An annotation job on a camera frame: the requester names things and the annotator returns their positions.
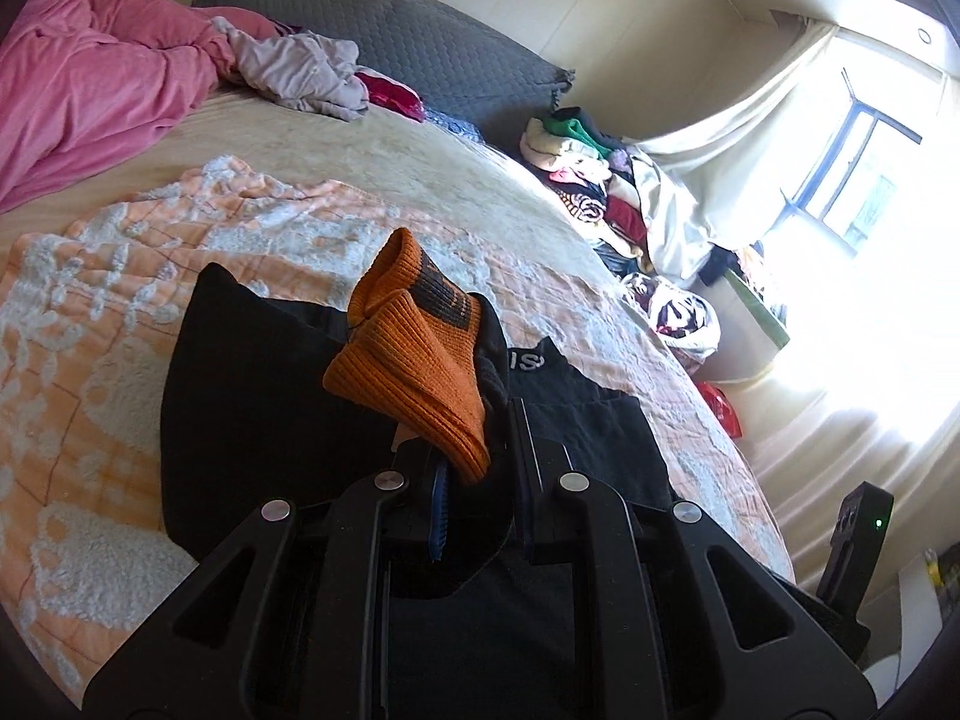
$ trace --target pink bedding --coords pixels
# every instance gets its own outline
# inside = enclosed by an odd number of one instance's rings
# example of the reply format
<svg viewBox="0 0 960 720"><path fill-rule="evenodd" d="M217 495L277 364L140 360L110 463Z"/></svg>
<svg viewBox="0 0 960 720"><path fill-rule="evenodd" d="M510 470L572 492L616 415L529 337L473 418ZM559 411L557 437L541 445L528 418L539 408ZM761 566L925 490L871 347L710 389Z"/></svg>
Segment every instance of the pink bedding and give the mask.
<svg viewBox="0 0 960 720"><path fill-rule="evenodd" d="M28 0L0 44L0 213L145 151L234 65L224 15L172 0Z"/></svg>

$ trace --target metal bolt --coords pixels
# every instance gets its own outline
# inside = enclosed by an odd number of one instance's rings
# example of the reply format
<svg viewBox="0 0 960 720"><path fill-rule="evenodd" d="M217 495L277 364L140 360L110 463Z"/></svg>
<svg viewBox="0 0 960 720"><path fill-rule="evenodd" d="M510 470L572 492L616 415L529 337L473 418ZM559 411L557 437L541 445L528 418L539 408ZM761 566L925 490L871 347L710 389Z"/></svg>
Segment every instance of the metal bolt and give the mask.
<svg viewBox="0 0 960 720"><path fill-rule="evenodd" d="M403 474L400 471L381 471L373 483L378 490L399 490L403 487Z"/></svg>
<svg viewBox="0 0 960 720"><path fill-rule="evenodd" d="M695 503L690 503L689 501L680 501L680 503L675 504L673 507L673 515L680 520L680 522L685 522L688 525L692 525L694 522L700 522L700 518L704 515L700 507Z"/></svg>
<svg viewBox="0 0 960 720"><path fill-rule="evenodd" d="M267 522L280 522L290 516L290 504L280 499L268 501L260 510L260 516Z"/></svg>
<svg viewBox="0 0 960 720"><path fill-rule="evenodd" d="M564 490L569 490L570 493L582 493L590 486L590 480L582 473L571 471L560 477L560 486Z"/></svg>

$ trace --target patterned blanket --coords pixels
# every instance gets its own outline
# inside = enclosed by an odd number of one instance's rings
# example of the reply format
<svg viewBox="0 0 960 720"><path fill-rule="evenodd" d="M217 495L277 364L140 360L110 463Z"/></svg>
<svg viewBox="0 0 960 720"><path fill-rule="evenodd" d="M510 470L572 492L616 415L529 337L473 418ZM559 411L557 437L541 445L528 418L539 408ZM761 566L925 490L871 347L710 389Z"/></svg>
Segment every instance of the patterned blanket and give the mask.
<svg viewBox="0 0 960 720"><path fill-rule="evenodd" d="M510 344L551 336L636 394L678 492L792 577L751 471L622 295L346 184L294 187L221 157L62 236L22 237L0 282L0 602L72 699L195 565L162 530L160 399L197 274L216 261L258 295L344 308L400 225L491 300Z"/></svg>

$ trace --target gray quilted headboard cover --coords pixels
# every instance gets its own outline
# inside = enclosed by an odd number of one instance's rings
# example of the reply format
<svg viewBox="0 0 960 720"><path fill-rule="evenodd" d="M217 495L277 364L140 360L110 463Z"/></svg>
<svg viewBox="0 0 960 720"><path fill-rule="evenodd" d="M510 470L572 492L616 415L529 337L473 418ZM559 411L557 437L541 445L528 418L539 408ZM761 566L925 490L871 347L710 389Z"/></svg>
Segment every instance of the gray quilted headboard cover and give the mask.
<svg viewBox="0 0 960 720"><path fill-rule="evenodd" d="M552 65L488 25L436 0L194 0L234 5L352 40L360 62L414 88L517 153L528 119L557 106L573 71Z"/></svg>

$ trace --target orange sock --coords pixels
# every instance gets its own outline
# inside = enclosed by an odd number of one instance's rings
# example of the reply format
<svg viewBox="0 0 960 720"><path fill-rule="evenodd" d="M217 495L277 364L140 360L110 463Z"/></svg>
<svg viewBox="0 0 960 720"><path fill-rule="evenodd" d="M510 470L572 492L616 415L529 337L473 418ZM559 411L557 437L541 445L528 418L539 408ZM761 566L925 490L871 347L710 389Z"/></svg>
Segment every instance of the orange sock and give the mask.
<svg viewBox="0 0 960 720"><path fill-rule="evenodd" d="M409 425L465 482L478 482L490 467L473 365L480 312L413 234L397 229L350 296L353 330L323 386Z"/></svg>

